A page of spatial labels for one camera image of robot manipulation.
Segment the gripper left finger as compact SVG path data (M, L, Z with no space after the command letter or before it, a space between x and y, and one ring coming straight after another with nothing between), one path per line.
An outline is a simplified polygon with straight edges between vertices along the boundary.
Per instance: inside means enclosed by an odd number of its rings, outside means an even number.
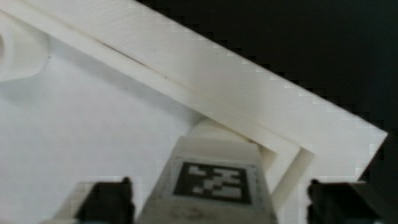
M128 177L119 182L98 182L75 214L78 224L135 224L133 185Z

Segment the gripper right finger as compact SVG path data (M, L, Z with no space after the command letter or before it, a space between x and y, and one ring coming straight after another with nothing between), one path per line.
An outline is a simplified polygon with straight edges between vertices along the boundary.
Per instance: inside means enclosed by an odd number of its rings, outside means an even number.
M307 224L384 224L380 215L347 183L311 180Z

